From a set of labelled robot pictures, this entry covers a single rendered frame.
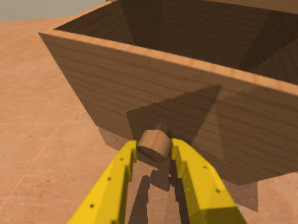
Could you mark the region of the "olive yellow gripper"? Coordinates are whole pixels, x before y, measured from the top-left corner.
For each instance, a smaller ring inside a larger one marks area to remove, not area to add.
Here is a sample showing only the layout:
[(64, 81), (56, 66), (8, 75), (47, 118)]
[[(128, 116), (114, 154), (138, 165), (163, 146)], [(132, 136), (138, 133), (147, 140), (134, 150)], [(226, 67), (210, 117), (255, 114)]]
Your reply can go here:
[[(247, 224), (215, 168), (185, 141), (171, 141), (190, 224)], [(120, 149), (67, 224), (125, 224), (133, 163), (137, 163), (136, 140)]]

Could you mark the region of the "brown wooden drawer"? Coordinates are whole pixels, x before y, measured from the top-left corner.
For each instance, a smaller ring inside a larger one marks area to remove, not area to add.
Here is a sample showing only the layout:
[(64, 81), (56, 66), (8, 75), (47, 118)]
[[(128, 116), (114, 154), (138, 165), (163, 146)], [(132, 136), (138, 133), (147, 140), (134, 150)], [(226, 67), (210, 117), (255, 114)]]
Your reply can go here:
[(179, 138), (237, 186), (298, 171), (298, 14), (110, 0), (43, 31), (95, 125), (146, 158)]

